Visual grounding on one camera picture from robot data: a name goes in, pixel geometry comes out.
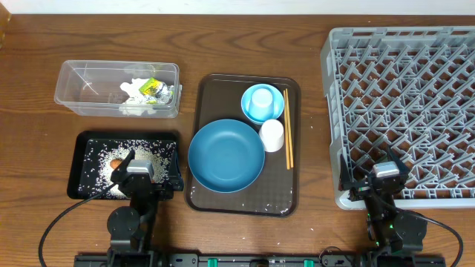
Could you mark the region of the wooden chopstick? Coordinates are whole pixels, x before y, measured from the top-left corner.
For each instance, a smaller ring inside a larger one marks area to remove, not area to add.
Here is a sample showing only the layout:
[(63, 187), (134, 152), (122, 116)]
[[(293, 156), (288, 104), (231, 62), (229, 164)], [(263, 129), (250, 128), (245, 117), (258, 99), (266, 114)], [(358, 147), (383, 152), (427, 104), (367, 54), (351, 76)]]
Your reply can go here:
[(290, 121), (290, 112), (289, 112), (289, 93), (286, 89), (286, 100), (287, 100), (287, 128), (288, 128), (288, 137), (289, 137), (289, 156), (290, 156), (290, 169), (294, 168), (294, 157), (293, 157), (293, 145), (292, 145), (292, 129)]
[(284, 134), (285, 134), (285, 146), (286, 146), (286, 169), (290, 169), (290, 156), (289, 156), (289, 137), (288, 137), (288, 128), (287, 128), (287, 100), (286, 100), (286, 89), (283, 91), (284, 95)]

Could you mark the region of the light blue bowl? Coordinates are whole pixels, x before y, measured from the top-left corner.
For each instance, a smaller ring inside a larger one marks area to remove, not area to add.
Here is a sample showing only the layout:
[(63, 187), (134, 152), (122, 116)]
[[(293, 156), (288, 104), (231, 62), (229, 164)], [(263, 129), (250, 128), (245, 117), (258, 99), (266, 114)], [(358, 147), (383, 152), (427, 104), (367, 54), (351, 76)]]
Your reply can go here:
[(266, 120), (255, 120), (249, 115), (249, 103), (251, 101), (252, 94), (259, 88), (266, 88), (270, 90), (273, 95), (273, 115), (269, 119), (278, 119), (280, 115), (284, 112), (284, 97), (283, 94), (276, 87), (268, 84), (256, 84), (251, 86), (244, 92), (240, 101), (240, 106), (244, 115), (253, 123), (257, 125), (262, 125)]

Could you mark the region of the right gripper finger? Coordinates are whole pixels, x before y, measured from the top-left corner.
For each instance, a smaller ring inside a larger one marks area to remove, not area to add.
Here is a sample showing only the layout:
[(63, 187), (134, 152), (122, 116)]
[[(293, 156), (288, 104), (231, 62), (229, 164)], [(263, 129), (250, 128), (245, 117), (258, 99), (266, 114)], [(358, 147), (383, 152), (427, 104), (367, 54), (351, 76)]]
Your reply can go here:
[(348, 168), (348, 164), (343, 154), (340, 155), (340, 163), (341, 167), (338, 189), (339, 191), (348, 191), (353, 186), (353, 178), (350, 175), (350, 169)]
[(410, 169), (399, 159), (391, 148), (387, 149), (387, 158), (394, 162), (400, 173), (409, 173)]

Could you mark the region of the pile of white rice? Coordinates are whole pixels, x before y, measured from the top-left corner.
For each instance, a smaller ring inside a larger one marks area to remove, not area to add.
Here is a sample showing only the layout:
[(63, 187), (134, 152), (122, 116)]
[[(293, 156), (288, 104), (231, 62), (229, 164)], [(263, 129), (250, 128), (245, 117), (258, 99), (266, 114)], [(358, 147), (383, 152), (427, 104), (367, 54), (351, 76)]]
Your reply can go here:
[(84, 154), (79, 158), (78, 195), (89, 198), (112, 184), (113, 159), (124, 159), (130, 150), (136, 159), (150, 160), (154, 169), (154, 182), (162, 182), (168, 176), (171, 156), (176, 148), (174, 141), (146, 139), (90, 139)]

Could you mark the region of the orange carrot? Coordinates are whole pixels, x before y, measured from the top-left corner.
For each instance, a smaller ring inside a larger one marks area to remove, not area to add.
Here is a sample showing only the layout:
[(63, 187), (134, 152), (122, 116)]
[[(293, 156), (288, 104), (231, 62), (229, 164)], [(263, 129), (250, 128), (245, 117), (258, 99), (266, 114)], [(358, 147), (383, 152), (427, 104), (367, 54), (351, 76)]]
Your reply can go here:
[(115, 169), (117, 168), (120, 164), (122, 163), (122, 160), (121, 159), (113, 159), (111, 160), (110, 162), (110, 166)]

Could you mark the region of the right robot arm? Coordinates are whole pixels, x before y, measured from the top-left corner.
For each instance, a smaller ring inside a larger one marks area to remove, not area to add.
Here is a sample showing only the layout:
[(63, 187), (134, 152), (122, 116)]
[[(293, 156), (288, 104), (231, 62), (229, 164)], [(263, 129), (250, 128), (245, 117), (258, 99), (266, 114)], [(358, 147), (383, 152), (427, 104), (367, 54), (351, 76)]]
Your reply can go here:
[(358, 181), (341, 156), (338, 189), (348, 191), (349, 200), (362, 200), (367, 209), (367, 230), (376, 247), (355, 257), (353, 266), (420, 266), (415, 253), (423, 249), (427, 222), (396, 207), (393, 195), (407, 181), (409, 168), (391, 151), (384, 162)]

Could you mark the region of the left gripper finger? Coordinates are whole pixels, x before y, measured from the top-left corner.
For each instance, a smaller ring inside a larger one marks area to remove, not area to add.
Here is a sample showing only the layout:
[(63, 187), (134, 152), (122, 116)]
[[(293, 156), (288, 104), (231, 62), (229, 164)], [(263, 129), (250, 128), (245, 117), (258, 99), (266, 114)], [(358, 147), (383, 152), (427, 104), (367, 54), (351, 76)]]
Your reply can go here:
[(130, 150), (127, 156), (122, 159), (122, 163), (115, 169), (113, 169), (111, 173), (111, 178), (112, 179), (123, 179), (126, 174), (128, 173), (126, 168), (128, 166), (128, 163), (135, 158), (135, 151)]
[(182, 184), (183, 178), (180, 173), (179, 157), (177, 150), (175, 150), (171, 156), (170, 167), (168, 169), (168, 179), (171, 184)]

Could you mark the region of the light blue cup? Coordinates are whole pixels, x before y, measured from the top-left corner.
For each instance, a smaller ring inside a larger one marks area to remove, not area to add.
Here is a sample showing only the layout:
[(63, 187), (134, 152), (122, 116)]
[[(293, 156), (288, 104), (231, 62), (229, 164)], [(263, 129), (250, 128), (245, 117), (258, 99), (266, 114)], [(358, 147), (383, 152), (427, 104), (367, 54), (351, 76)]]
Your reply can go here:
[(249, 115), (259, 121), (265, 121), (273, 115), (273, 95), (270, 90), (259, 88), (252, 94)]

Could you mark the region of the white cup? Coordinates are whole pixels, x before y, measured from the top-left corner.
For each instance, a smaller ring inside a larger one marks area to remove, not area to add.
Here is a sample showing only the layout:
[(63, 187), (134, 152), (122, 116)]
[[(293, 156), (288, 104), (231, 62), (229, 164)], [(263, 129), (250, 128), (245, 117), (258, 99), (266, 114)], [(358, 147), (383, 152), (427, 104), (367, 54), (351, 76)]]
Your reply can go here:
[(266, 120), (259, 130), (265, 152), (279, 151), (284, 144), (284, 127), (276, 119)]

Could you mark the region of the dark blue plate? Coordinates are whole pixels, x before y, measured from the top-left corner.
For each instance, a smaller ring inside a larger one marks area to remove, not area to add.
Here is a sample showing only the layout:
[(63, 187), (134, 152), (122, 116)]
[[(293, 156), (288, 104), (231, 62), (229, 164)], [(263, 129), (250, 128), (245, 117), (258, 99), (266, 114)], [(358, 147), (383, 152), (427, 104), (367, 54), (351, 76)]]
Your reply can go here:
[(203, 126), (188, 152), (191, 174), (205, 188), (234, 193), (249, 187), (261, 174), (266, 153), (258, 133), (235, 119)]

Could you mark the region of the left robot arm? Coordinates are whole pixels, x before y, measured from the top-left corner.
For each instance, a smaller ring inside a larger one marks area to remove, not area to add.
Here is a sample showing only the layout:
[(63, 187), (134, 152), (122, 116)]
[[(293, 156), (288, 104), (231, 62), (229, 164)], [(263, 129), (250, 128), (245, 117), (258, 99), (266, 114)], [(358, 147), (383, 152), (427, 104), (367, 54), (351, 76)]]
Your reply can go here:
[(171, 175), (163, 182), (154, 182), (151, 161), (135, 158), (130, 151), (111, 174), (112, 183), (130, 199), (128, 206), (114, 210), (108, 218), (111, 247), (107, 267), (167, 266), (167, 256), (151, 248), (157, 208), (160, 201), (170, 200), (174, 192), (184, 188), (177, 167), (177, 154), (172, 154)]

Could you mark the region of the yellow silver snack wrapper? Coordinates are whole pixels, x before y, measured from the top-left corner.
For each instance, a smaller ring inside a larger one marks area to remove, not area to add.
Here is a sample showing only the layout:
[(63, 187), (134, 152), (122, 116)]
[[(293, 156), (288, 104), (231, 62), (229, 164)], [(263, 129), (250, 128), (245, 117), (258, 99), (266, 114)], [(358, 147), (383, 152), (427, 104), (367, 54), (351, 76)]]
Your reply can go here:
[(173, 99), (174, 89), (173, 85), (167, 85), (165, 82), (150, 78), (139, 88), (139, 92), (146, 104), (167, 105)]

